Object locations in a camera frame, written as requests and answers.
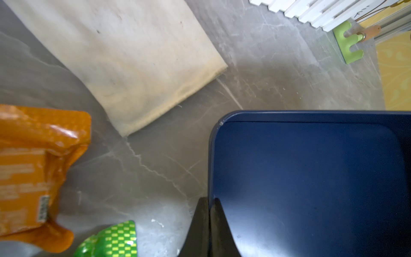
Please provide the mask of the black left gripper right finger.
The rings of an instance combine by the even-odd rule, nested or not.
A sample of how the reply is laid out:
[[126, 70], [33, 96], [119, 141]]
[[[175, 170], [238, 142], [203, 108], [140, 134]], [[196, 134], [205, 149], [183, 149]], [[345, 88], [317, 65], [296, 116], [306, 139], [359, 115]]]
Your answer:
[[210, 256], [240, 257], [221, 201], [213, 200], [210, 209]]

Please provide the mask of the white fabric garden glove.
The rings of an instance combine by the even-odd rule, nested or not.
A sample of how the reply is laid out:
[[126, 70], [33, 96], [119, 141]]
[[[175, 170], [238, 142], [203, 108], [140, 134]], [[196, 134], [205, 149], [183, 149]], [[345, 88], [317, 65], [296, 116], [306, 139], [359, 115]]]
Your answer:
[[7, 1], [128, 136], [227, 69], [185, 1]]

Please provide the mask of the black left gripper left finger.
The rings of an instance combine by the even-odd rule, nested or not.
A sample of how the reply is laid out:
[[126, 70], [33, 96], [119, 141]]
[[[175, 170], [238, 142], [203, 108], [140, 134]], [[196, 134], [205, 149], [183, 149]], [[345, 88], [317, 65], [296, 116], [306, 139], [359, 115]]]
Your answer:
[[209, 255], [209, 204], [208, 198], [199, 199], [191, 225], [178, 257], [207, 257]]

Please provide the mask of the white fence flower pot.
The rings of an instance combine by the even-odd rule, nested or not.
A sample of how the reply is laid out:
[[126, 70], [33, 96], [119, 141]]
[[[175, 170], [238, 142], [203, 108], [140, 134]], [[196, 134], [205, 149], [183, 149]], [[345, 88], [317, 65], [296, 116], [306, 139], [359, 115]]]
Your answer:
[[272, 0], [249, 3], [256, 6], [265, 5], [273, 13], [282, 12], [287, 18], [297, 18], [300, 23], [310, 23], [312, 27], [328, 32], [350, 19], [360, 23], [386, 9], [397, 11], [409, 1]]

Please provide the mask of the dark blue storage box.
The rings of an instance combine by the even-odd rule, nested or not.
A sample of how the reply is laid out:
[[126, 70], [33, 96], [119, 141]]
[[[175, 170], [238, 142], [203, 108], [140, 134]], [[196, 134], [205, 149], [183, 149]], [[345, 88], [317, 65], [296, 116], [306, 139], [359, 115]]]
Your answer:
[[408, 257], [411, 115], [230, 113], [210, 135], [208, 196], [242, 257]]

